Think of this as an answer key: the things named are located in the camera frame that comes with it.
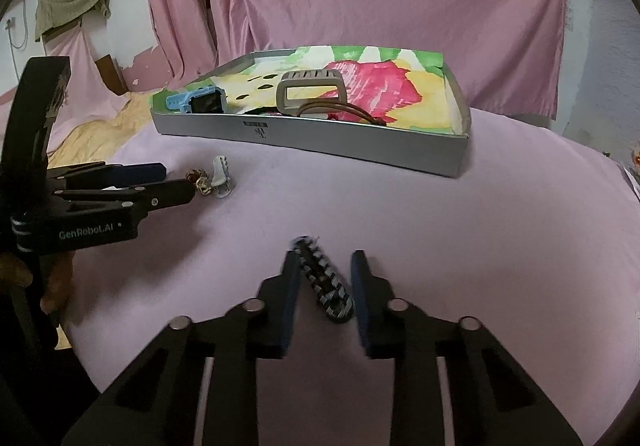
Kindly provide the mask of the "person's left hand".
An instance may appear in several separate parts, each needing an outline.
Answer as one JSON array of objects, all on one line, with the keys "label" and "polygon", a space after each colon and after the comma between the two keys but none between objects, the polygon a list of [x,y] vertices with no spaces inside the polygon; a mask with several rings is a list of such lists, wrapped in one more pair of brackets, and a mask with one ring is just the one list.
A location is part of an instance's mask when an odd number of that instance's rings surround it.
[{"label": "person's left hand", "polygon": [[[51,315],[62,310],[73,292],[74,252],[58,255],[55,258],[49,276],[47,288],[40,297],[40,308],[44,314]],[[18,258],[1,255],[1,279],[18,288],[27,289],[34,282],[34,275]]]}]

